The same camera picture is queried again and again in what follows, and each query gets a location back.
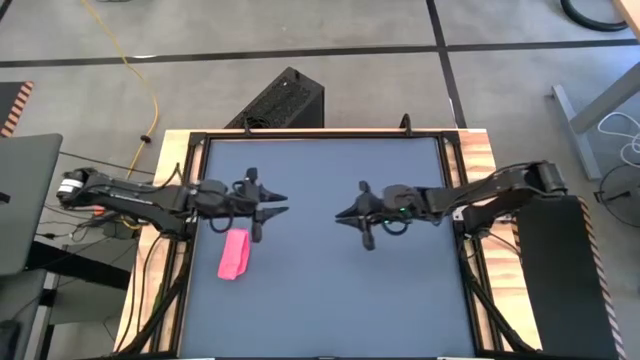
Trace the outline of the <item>pink terry towel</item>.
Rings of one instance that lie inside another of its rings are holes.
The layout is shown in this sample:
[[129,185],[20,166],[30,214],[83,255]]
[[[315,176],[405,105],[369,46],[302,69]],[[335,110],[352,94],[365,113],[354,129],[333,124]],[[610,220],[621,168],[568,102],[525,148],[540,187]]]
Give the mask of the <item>pink terry towel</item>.
[[231,229],[227,232],[220,258],[217,276],[232,281],[244,274],[250,257],[249,232],[246,229]]

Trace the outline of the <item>black computer tower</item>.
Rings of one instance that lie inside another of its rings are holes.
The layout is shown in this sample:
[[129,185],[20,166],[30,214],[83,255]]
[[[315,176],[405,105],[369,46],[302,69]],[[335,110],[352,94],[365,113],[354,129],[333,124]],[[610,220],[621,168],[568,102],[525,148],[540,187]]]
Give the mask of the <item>black computer tower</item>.
[[323,128],[325,88],[287,67],[241,110],[226,129]]

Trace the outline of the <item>grey desk leg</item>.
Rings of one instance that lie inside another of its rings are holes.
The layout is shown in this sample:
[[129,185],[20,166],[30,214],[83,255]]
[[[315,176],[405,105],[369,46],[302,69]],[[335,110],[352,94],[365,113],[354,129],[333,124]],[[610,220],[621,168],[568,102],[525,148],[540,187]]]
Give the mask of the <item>grey desk leg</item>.
[[561,85],[551,87],[551,95],[561,111],[567,136],[589,180],[598,180],[602,175],[587,132],[638,92],[640,92],[640,62],[579,112],[574,110]]

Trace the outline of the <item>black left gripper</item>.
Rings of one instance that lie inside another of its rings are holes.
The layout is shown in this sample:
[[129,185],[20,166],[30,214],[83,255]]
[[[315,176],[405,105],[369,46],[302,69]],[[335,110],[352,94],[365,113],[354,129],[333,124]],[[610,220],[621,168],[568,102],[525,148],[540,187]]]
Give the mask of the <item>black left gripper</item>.
[[[250,217],[259,202],[286,201],[287,196],[267,190],[257,182],[258,170],[255,167],[248,168],[245,178],[234,181],[228,187],[224,199],[217,196],[208,196],[198,192],[192,196],[192,205],[203,218],[232,218]],[[271,218],[284,213],[288,207],[264,208],[256,210],[252,216],[251,241],[260,243],[263,237],[263,225]]]

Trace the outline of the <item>black cabinet with striped edge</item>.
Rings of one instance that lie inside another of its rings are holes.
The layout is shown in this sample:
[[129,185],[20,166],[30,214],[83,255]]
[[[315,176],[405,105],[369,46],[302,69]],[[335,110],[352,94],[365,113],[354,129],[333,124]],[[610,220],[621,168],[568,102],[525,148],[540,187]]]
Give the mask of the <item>black cabinet with striped edge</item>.
[[628,360],[581,199],[534,199],[518,212],[516,230],[541,353],[561,360]]

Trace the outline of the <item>wooden desk top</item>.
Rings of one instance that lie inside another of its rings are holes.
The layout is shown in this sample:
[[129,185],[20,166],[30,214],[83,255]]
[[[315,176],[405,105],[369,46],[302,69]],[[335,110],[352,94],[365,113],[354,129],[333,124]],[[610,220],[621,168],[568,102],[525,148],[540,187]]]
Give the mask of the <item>wooden desk top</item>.
[[613,0],[613,2],[640,41],[640,0]]

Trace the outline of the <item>black table frame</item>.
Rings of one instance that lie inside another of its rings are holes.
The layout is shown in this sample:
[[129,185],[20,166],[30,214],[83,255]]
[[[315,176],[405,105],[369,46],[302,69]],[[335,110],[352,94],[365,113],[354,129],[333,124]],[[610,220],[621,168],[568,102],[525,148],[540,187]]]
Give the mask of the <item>black table frame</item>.
[[[496,169],[489,136],[485,129],[435,129],[433,132],[447,137],[446,158],[454,185],[460,185],[464,180],[480,180]],[[258,129],[246,139],[248,141],[310,140],[320,135],[330,139],[347,135],[365,135],[372,138],[401,133],[401,130],[392,128]],[[230,140],[244,138],[239,129],[168,130],[162,141],[154,182],[161,184],[168,179],[177,163],[181,165],[183,175],[189,179],[196,178],[204,169],[202,161],[196,159],[193,170],[188,170],[186,165],[191,162],[190,151],[193,151],[196,157],[203,154],[202,137],[204,135],[225,136]],[[540,349],[542,344],[525,283],[524,271],[515,253],[519,249],[517,226],[511,220],[504,218],[492,226],[491,232],[492,235],[487,237],[480,246],[479,254],[470,260],[470,266],[487,294],[494,300],[496,307],[510,322],[511,327],[518,332],[523,341]]]

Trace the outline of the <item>grey flat panel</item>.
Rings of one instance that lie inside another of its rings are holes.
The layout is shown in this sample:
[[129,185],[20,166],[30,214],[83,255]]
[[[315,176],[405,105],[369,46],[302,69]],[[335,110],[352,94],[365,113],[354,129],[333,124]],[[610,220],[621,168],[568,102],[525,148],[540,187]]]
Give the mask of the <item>grey flat panel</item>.
[[23,270],[63,137],[0,139],[0,276]]

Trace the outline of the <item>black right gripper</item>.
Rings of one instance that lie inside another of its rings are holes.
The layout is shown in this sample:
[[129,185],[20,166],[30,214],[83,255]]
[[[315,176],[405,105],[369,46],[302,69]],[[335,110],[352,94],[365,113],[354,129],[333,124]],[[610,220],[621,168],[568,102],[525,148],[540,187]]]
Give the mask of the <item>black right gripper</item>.
[[[362,235],[363,247],[367,251],[372,251],[375,249],[375,241],[371,232],[371,223],[366,217],[353,216],[363,216],[370,212],[373,194],[367,181],[361,180],[358,184],[358,187],[360,190],[360,194],[355,198],[354,203],[347,209],[337,214],[337,217],[346,218],[337,218],[335,222],[342,225],[351,226],[359,230]],[[382,197],[376,198],[374,201],[373,212],[379,213],[383,218],[389,221],[427,221],[428,215],[426,212],[425,200],[416,187],[412,188],[415,189],[415,200],[411,207],[406,208],[403,211],[396,211],[386,208],[383,203],[383,189]]]

